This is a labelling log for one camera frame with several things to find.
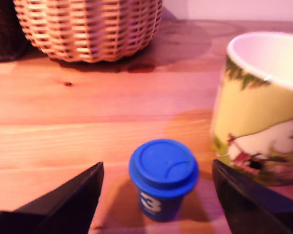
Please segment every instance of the cup lid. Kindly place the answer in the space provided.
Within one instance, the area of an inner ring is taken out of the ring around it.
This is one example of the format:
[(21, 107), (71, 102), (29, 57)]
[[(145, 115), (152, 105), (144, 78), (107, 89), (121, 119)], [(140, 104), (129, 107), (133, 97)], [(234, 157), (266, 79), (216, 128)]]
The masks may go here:
[(199, 176), (198, 163), (183, 144), (169, 139), (143, 144), (132, 154), (129, 173), (141, 190), (159, 198), (190, 192)]

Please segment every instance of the wall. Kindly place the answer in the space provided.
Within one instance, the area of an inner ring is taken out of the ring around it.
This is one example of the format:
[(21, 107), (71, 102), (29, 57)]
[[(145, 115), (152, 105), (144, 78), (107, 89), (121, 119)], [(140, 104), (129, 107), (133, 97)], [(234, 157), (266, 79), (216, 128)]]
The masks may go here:
[(293, 0), (163, 0), (164, 18), (293, 21)]

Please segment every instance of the blue cup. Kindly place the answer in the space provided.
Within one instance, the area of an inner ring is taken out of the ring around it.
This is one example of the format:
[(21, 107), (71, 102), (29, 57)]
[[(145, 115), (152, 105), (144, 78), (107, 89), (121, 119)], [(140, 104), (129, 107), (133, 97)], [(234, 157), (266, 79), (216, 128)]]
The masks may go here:
[(177, 214), (184, 195), (197, 183), (199, 168), (186, 146), (160, 139), (135, 150), (129, 174), (138, 188), (145, 215), (155, 221), (169, 221)]

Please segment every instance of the white number 3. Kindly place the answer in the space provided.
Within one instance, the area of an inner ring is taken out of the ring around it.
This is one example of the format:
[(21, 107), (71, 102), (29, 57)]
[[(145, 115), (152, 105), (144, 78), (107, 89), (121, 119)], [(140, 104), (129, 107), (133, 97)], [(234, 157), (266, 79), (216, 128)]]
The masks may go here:
[(149, 210), (153, 212), (159, 212), (161, 211), (161, 202), (146, 195), (145, 193), (141, 192), (141, 196), (144, 197), (145, 199), (141, 198), (142, 204), (147, 207)]

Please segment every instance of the wicker basket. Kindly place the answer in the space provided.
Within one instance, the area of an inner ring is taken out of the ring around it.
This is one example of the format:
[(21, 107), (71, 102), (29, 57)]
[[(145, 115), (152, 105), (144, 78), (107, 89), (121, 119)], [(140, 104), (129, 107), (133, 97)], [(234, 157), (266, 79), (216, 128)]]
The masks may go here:
[(0, 61), (16, 60), (25, 51), (26, 40), (12, 0), (0, 0)]
[(158, 30), (162, 0), (14, 0), (26, 38), (65, 61), (116, 61)]

